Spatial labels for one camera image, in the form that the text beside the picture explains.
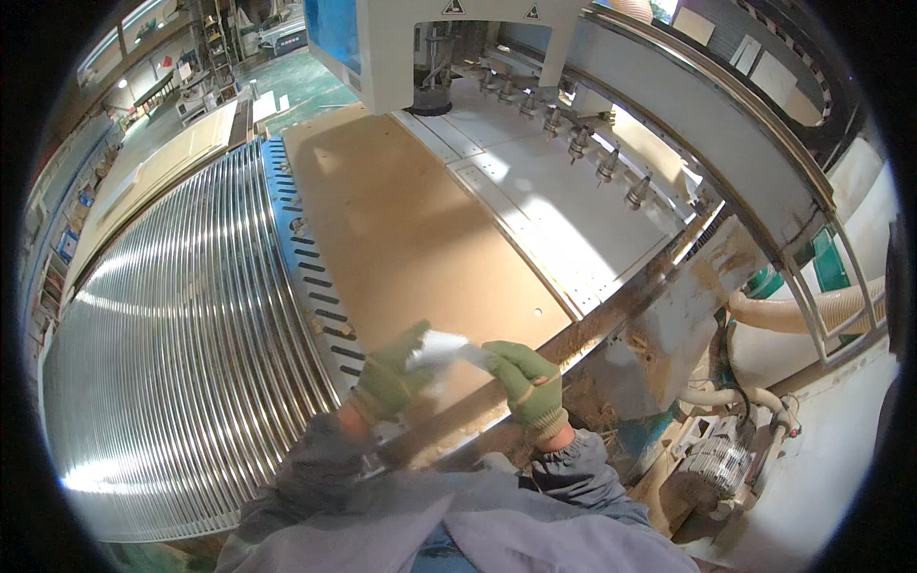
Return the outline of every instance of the wooden panel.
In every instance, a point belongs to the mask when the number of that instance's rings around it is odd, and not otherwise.
[[[780,63],[777,58],[769,51],[761,54],[755,70],[751,72],[749,78],[757,84],[764,93],[774,100],[774,103],[783,106],[790,99],[790,92],[796,86],[796,76],[793,72],[787,70],[786,66]]]
[[[284,130],[283,141],[308,223],[367,349],[424,318],[479,344],[531,347],[570,324],[490,216],[390,116],[357,103]],[[490,379],[457,365],[415,419]]]
[[[688,8],[682,7],[675,16],[675,22],[672,26],[685,35],[696,39],[704,46],[710,41],[715,26],[713,22],[701,16],[696,12],[691,12]]]
[[[107,196],[96,197],[67,274],[64,292],[80,278],[97,251],[170,185],[226,150],[238,100],[232,100],[187,127],[159,148]]]

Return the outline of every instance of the flexible duct hose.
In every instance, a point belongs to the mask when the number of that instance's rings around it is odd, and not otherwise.
[[[867,283],[869,297],[876,298],[885,290],[885,277],[879,277]],[[824,319],[824,325],[829,331],[834,330],[856,311],[863,308],[863,293],[859,285],[854,285],[839,291],[822,292],[815,295],[815,305]],[[754,300],[746,298],[744,294],[736,291],[729,297],[729,312],[733,318],[755,328],[765,328],[774,332],[788,334],[808,334],[809,328],[802,318],[802,310],[795,299],[780,301]],[[876,305],[876,318],[885,317],[885,300]],[[860,316],[842,334],[854,335],[866,332],[869,329],[869,317]]]
[[[646,24],[653,23],[653,8],[649,7],[648,0],[610,0],[608,4],[612,6],[612,10],[627,14]]]

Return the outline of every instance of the workbench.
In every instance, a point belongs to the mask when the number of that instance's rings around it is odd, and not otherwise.
[[[171,94],[172,90],[175,89],[175,86],[172,85],[172,78],[175,75],[175,70],[167,73],[161,80],[153,84],[153,87],[149,88],[143,95],[141,95],[136,102],[134,102],[134,107],[137,109],[143,108],[143,111],[149,113],[150,104],[159,105],[166,98],[167,95]]]

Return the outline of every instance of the green work glove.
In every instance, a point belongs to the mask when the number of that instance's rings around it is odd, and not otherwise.
[[[506,389],[513,419],[537,444],[557,435],[568,420],[560,405],[560,368],[524,344],[498,340],[481,348],[491,354],[487,370]]]
[[[366,357],[350,403],[368,426],[381,420],[394,421],[395,415],[433,379],[430,369],[407,372],[404,367],[411,351],[422,346],[421,338],[429,328],[430,323],[423,320],[389,346]]]

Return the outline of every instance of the blue sleeve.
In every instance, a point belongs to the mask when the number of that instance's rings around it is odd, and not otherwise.
[[[650,527],[648,508],[627,497],[618,473],[607,462],[602,439],[594,432],[576,430],[569,446],[535,460],[532,480],[542,493],[558,501],[628,525]]]
[[[312,418],[309,430],[280,465],[272,487],[242,505],[238,529],[226,540],[216,572],[235,571],[269,535],[318,512],[339,512],[363,470],[360,447],[341,434],[337,417]]]

